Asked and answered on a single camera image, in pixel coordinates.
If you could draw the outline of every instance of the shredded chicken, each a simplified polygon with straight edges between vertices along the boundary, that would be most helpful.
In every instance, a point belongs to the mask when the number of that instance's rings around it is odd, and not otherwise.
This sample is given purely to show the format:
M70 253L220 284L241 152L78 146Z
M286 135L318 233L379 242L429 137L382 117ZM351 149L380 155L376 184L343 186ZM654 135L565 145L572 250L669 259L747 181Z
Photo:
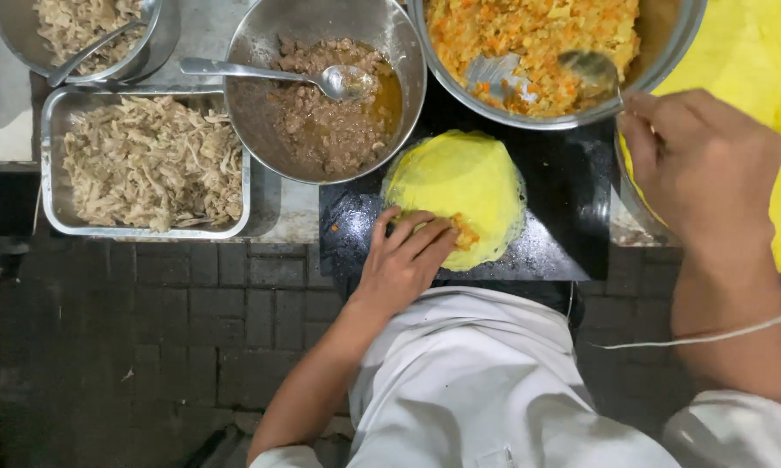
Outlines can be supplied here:
M38 34L47 39L55 55L50 63L59 66L110 33L141 17L141 0L35 0ZM79 75L102 72L121 61L143 36L145 28L135 27L119 34L99 48L76 68Z
M171 96L123 97L77 120L63 166L84 221L165 232L240 217L241 144L228 116Z

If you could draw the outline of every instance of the white cord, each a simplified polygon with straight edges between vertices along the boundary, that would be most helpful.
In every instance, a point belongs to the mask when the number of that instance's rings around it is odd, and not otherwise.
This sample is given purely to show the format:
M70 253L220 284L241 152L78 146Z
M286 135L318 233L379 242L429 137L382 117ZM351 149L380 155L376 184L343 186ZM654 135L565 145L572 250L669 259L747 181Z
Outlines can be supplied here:
M726 340L728 338L733 338L735 336L740 335L748 335L752 332L757 332L758 330L762 330L764 328L769 328L772 325L777 325L781 323L781 316L778 318L771 319L769 322L764 322L759 325L750 326L748 328L743 328L742 330L738 331L730 331L729 333L723 333L721 335L714 335L714 336L706 336L705 338L689 338L687 340L676 340L676 341L664 341L664 342L651 342L651 343L628 343L626 345L614 345L614 346L599 346L599 345L593 345L593 343L590 343L592 346L597 346L599 348L605 349L605 350L619 350L622 348L643 348L643 347L659 347L659 346L675 346L675 345L693 345L696 343L710 343L712 341L720 341L720 340Z

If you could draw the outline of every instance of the metal tray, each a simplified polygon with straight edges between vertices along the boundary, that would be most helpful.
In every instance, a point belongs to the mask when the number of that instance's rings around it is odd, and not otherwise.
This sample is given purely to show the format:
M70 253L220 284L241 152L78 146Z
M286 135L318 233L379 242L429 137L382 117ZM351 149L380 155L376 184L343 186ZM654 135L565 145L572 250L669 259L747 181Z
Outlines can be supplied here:
M80 112L120 103L120 96L156 98L174 96L186 106L207 112L225 111L221 85L142 86L123 89L65 87L53 91L41 112L41 189L43 209L53 227L64 234L92 237L144 237L152 239L225 239L236 236L249 221L251 193L251 154L242 156L243 212L236 222L212 227L172 228L168 232L151 232L147 228L91 226L76 215L73 187L63 168L64 135L72 129Z

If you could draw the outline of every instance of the brick pavement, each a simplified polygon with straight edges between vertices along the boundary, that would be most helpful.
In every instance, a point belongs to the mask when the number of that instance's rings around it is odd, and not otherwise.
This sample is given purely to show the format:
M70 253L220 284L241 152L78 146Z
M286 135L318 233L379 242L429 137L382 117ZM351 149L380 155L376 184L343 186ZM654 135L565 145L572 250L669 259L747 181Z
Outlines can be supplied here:
M232 411L263 409L342 307L317 246L36 242L0 286L0 374L23 397L0 408L23 408L32 464L178 464ZM650 434L690 399L682 367L592 345L667 339L678 261L613 248L608 281L580 285L587 386Z

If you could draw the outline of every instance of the shredded meat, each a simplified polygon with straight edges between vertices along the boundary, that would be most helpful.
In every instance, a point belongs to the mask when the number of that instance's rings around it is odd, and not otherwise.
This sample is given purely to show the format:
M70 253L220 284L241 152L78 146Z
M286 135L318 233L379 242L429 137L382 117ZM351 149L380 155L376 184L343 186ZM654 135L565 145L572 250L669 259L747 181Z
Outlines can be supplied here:
M59 66L76 53L110 33L141 17L140 0L35 0L38 34L55 55L50 63ZM79 75L102 72L125 58L144 34L138 26L112 39L81 62Z
M272 63L275 69L320 75L332 65L352 65L370 73L375 83L367 97L352 101L333 101L315 85L306 84L285 85L273 93L281 102L278 136L298 164L340 178L356 175L387 154L396 125L391 116L400 111L391 112L376 99L385 90L383 79L398 83L398 78L379 52L351 39L321 41L309 48L282 37L280 52L281 58ZM401 97L393 105L401 107Z
M123 97L77 119L64 169L79 218L165 232L240 217L241 144L226 115Z

